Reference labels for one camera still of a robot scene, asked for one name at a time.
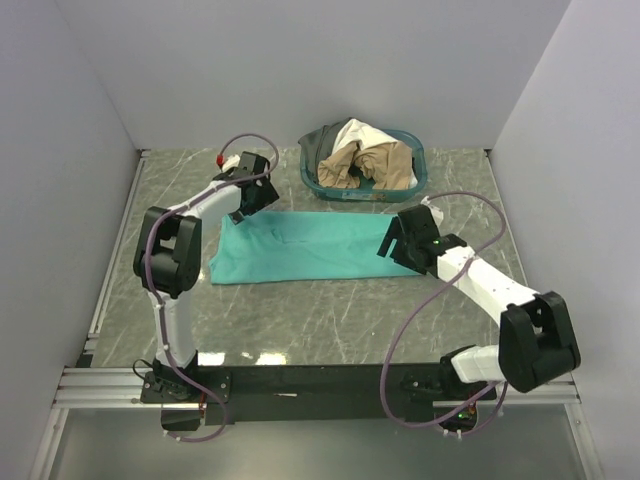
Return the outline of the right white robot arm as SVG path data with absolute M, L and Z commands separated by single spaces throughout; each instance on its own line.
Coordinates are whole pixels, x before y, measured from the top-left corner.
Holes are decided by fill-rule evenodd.
M 580 366 L 562 296 L 516 282 L 457 235 L 440 234 L 429 207 L 418 205 L 393 217 L 378 254 L 455 287 L 499 328 L 497 344 L 462 347 L 441 358 L 438 382 L 447 397 L 460 399 L 474 384 L 489 382 L 507 382 L 528 393 Z

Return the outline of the teal t shirt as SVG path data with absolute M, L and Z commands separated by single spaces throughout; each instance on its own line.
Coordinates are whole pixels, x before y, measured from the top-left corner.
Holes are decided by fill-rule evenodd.
M 261 211 L 223 220 L 209 262 L 214 285 L 413 276 L 377 255 L 388 214 Z

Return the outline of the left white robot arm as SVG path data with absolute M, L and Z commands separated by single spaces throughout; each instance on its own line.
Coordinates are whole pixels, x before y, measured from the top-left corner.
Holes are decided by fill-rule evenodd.
M 200 388 L 190 303 L 203 234 L 224 219 L 239 223 L 279 199 L 271 183 L 277 159 L 243 152 L 236 162 L 219 155 L 218 163 L 221 173 L 202 191 L 172 207 L 146 211 L 133 261 L 154 311 L 154 375 L 179 402 L 193 399 Z

